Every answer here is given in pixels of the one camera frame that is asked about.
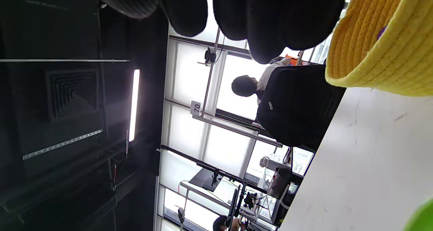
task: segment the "black hair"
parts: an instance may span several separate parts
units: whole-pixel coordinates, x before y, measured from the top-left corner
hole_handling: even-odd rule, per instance
[[[227,216],[220,216],[213,222],[213,231],[221,231],[222,226],[226,226],[225,222],[227,220]]]
[[[232,91],[241,97],[249,97],[255,93],[257,84],[247,75],[237,77],[232,82]]]

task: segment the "white desk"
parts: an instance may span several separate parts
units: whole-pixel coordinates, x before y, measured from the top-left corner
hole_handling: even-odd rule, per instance
[[[433,97],[347,89],[282,231],[399,231],[433,198]]]

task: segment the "person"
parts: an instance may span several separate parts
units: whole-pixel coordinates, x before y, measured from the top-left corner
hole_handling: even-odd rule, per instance
[[[224,231],[227,229],[227,226],[225,224],[226,220],[228,219],[227,216],[220,216],[213,222],[213,231]],[[243,224],[240,222],[240,219],[235,217],[233,218],[232,222],[232,228],[230,231],[238,231],[239,228],[243,226]]]
[[[256,94],[257,105],[260,104],[263,94],[265,93],[269,77],[271,77],[274,69],[277,67],[289,66],[290,61],[290,58],[284,58],[279,62],[271,64],[265,69],[259,81],[257,81],[254,77],[249,77],[248,75],[237,77],[232,82],[232,91],[241,97],[249,97],[253,94]]]

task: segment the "black ceiling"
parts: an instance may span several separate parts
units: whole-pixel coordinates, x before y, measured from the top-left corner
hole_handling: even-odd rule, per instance
[[[1,59],[130,60],[0,63],[0,227],[151,229],[167,52],[164,13],[133,20],[101,8],[98,0],[0,3]],[[122,149],[135,69],[140,69],[136,134],[126,160]],[[91,132],[98,133],[48,150]],[[47,152],[23,160],[40,149]],[[108,167],[105,159],[112,156]],[[115,163],[125,181],[113,194],[109,172]],[[96,218],[105,196],[116,197],[117,204]],[[92,208],[99,211],[78,215]],[[55,218],[64,224],[52,222]]]

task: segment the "green object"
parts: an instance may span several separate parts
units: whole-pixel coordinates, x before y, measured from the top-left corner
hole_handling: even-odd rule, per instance
[[[405,231],[433,230],[433,199],[422,205],[410,218]]]

